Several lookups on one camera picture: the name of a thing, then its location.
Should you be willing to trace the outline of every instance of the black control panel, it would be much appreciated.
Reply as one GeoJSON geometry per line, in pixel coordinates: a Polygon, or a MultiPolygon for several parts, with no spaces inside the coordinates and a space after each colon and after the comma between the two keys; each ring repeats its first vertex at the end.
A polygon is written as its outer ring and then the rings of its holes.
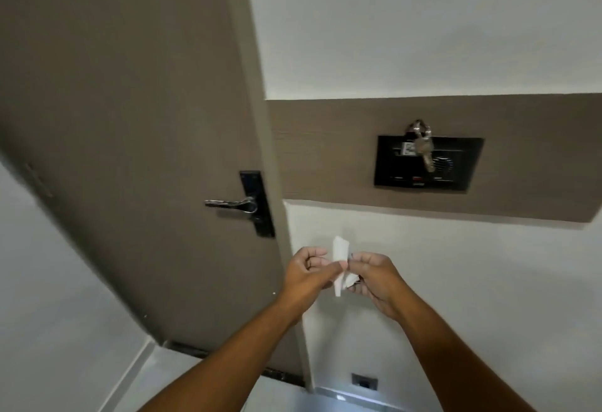
{"type": "Polygon", "coordinates": [[[435,172],[416,154],[416,135],[378,136],[374,185],[466,191],[485,142],[481,138],[432,138],[435,172]]]}

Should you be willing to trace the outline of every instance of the door handle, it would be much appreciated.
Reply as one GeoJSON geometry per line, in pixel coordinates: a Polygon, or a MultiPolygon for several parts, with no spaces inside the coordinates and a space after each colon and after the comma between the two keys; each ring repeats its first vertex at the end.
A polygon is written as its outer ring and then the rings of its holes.
{"type": "Polygon", "coordinates": [[[259,209],[254,196],[248,196],[242,201],[221,201],[218,199],[206,199],[205,206],[218,209],[232,209],[242,211],[245,214],[254,214],[259,209]]]}
{"type": "Polygon", "coordinates": [[[241,171],[239,176],[247,196],[245,199],[241,201],[206,199],[205,206],[244,212],[249,215],[249,220],[255,225],[255,232],[258,236],[275,237],[276,233],[261,173],[259,171],[241,171]]]}

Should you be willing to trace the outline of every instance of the person's right arm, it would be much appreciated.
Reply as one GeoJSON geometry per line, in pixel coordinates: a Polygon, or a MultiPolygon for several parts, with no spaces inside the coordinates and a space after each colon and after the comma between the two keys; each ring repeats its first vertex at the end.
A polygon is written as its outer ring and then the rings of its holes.
{"type": "Polygon", "coordinates": [[[349,270],[361,277],[349,290],[401,325],[445,412],[535,412],[414,293],[390,258],[360,252],[349,270]]]}

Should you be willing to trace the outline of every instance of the brown door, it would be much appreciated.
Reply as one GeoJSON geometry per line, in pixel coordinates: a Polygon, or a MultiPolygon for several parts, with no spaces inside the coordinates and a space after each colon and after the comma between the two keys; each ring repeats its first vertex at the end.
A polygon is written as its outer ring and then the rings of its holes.
{"type": "MultiPolygon", "coordinates": [[[[158,340],[216,348],[282,278],[274,239],[203,204],[262,168],[226,0],[0,4],[4,150],[158,340]]],[[[292,333],[270,367],[301,373],[292,333]]]]}

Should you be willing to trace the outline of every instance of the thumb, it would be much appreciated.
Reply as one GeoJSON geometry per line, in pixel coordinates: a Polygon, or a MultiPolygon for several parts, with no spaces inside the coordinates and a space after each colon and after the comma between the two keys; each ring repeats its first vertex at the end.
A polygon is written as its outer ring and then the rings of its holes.
{"type": "Polygon", "coordinates": [[[363,278],[368,278],[370,276],[370,265],[363,261],[349,260],[349,271],[363,278]]]}
{"type": "Polygon", "coordinates": [[[325,286],[329,281],[336,279],[339,274],[347,269],[346,261],[333,261],[314,273],[315,280],[319,286],[325,286]]]}

